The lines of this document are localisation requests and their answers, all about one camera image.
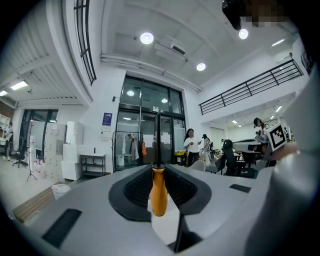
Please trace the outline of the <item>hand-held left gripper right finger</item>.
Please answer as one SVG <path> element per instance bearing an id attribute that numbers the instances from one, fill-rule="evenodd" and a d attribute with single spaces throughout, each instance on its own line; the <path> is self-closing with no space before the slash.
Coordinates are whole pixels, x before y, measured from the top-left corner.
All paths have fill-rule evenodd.
<path id="1" fill-rule="evenodd" d="M 169 164 L 172 172 L 197 187 L 180 207 L 174 250 L 166 256 L 268 256 L 268 225 L 260 222 L 273 167 L 256 179 L 209 174 Z"/>

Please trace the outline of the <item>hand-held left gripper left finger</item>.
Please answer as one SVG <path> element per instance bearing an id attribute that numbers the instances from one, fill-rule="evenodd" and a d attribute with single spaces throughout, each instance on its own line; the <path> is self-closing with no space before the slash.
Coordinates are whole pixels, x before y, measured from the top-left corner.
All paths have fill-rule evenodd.
<path id="1" fill-rule="evenodd" d="M 152 167 L 138 166 L 76 185 L 24 232 L 59 256 L 174 256 L 152 228 Z"/>

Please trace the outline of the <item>orange handled screwdriver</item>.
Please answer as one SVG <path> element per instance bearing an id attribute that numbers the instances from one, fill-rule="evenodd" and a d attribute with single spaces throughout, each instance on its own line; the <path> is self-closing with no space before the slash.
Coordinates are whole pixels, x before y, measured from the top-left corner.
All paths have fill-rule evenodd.
<path id="1" fill-rule="evenodd" d="M 168 205 L 168 192 L 165 185 L 165 165 L 162 164 L 161 150 L 161 114 L 156 115 L 156 164 L 152 166 L 152 189 L 150 191 L 151 208 L 155 216 L 164 216 Z"/>

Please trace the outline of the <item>person's right forearm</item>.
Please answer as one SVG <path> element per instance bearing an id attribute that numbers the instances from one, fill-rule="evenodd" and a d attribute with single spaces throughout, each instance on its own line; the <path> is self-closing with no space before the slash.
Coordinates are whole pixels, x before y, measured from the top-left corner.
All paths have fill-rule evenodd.
<path id="1" fill-rule="evenodd" d="M 272 153 L 271 160 L 272 161 L 279 161 L 282 158 L 290 155 L 296 154 L 298 151 L 297 144 L 295 142 L 289 142 L 283 145 L 282 147 L 278 148 Z"/>

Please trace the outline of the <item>black office chair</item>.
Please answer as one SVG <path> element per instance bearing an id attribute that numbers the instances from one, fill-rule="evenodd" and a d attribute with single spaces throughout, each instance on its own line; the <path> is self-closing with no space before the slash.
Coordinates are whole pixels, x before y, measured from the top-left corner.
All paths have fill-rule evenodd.
<path id="1" fill-rule="evenodd" d="M 226 159 L 226 176 L 236 176 L 237 161 L 233 153 L 233 143 L 229 139 L 223 140 L 222 150 Z"/>
<path id="2" fill-rule="evenodd" d="M 20 149 L 16 152 L 15 156 L 16 156 L 16 161 L 12 163 L 12 166 L 17 165 L 17 167 L 19 168 L 20 165 L 27 167 L 28 163 L 25 162 L 25 158 L 26 158 L 26 151 L 27 151 L 27 145 L 26 143 L 24 143 Z"/>

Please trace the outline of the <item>dark blue chair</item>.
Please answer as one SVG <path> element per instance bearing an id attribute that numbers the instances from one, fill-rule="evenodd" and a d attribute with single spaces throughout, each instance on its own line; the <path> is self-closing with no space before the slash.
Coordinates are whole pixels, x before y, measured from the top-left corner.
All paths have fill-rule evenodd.
<path id="1" fill-rule="evenodd" d="M 205 171 L 213 174 L 223 174 L 223 169 L 226 166 L 226 159 L 225 156 L 222 155 L 218 160 L 216 160 L 212 165 L 206 166 Z"/>

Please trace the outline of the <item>white ribbed cylindrical canister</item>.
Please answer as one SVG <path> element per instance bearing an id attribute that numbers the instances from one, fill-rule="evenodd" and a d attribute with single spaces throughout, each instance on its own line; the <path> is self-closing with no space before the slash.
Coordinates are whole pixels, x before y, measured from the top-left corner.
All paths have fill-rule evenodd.
<path id="1" fill-rule="evenodd" d="M 56 200 L 58 200 L 71 190 L 71 188 L 67 184 L 54 184 L 51 186 L 51 189 Z"/>

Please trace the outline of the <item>black shelf unit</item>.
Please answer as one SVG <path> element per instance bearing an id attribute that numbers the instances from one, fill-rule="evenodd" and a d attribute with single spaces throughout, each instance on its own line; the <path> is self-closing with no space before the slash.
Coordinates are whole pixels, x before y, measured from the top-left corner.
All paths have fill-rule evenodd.
<path id="1" fill-rule="evenodd" d="M 81 174 L 85 177 L 103 177 L 106 172 L 106 156 L 105 155 L 80 155 Z"/>

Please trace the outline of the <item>black bin yellow lid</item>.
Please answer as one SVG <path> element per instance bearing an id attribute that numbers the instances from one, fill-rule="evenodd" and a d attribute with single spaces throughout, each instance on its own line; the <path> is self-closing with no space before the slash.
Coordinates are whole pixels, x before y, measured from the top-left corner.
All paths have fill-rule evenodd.
<path id="1" fill-rule="evenodd" d="M 185 150 L 175 152 L 175 164 L 186 167 L 187 159 L 187 152 Z"/>

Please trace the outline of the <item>person's grey shirt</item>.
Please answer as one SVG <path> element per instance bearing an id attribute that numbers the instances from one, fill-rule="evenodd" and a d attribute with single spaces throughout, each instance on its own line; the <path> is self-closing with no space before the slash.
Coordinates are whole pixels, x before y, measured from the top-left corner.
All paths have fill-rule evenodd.
<path id="1" fill-rule="evenodd" d="M 297 153 L 275 166 L 245 256 L 320 255 L 320 64 L 285 117 Z"/>

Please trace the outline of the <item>black clothes rack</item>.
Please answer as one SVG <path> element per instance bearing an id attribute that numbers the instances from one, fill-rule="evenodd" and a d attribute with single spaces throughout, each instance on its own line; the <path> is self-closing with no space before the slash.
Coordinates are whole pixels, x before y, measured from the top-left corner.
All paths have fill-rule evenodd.
<path id="1" fill-rule="evenodd" d="M 126 154 L 122 154 L 123 135 L 126 135 Z M 131 138 L 134 137 L 137 141 L 139 158 L 132 161 L 131 156 Z M 143 164 L 142 155 L 142 138 L 143 135 L 138 131 L 115 131 L 112 135 L 112 164 L 113 171 L 119 172 Z"/>

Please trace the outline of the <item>black coat stand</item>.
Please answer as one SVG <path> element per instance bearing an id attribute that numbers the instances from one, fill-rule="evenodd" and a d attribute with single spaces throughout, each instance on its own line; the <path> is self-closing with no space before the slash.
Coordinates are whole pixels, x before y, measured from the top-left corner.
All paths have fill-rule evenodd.
<path id="1" fill-rule="evenodd" d="M 33 127 L 33 121 L 31 120 L 30 123 L 29 123 L 29 131 L 28 131 L 28 146 L 27 146 L 27 155 L 28 155 L 28 169 L 29 169 L 29 174 L 28 174 L 28 177 L 27 177 L 27 180 L 26 182 L 29 181 L 29 179 L 31 178 L 34 178 L 36 181 L 38 180 L 34 174 L 33 174 L 33 171 L 32 171 L 32 168 L 31 168 L 31 159 L 32 159 L 32 156 L 31 156 L 31 132 L 32 132 L 32 127 Z"/>

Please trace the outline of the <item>black framed glass entrance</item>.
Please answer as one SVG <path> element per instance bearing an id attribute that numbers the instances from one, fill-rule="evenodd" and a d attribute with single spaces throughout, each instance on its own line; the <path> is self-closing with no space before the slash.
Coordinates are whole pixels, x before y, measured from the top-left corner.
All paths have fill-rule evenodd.
<path id="1" fill-rule="evenodd" d="M 146 148 L 143 164 L 156 162 L 156 115 L 160 113 L 160 133 L 171 135 L 171 144 L 161 143 L 163 164 L 175 164 L 175 152 L 183 151 L 186 119 L 182 93 L 176 89 L 132 76 L 124 79 L 117 114 L 116 131 L 153 135 L 152 148 Z"/>

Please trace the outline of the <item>white ceiling air conditioner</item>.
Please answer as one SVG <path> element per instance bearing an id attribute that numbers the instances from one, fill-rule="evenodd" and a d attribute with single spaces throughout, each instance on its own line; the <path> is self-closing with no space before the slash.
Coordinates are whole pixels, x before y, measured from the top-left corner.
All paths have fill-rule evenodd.
<path id="1" fill-rule="evenodd" d="M 160 41 L 153 44 L 155 54 L 166 60 L 175 62 L 185 62 L 186 50 L 185 48 L 173 37 L 164 36 Z"/>

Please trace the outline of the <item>ceiling strip light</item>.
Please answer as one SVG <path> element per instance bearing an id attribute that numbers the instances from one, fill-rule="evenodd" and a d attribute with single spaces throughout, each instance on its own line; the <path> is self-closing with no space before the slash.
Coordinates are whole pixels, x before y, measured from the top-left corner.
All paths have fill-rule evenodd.
<path id="1" fill-rule="evenodd" d="M 27 87 L 29 84 L 26 82 L 26 81 L 20 81 L 14 85 L 12 85 L 10 88 L 13 90 L 13 91 L 17 91 L 19 89 L 22 89 L 24 87 Z"/>

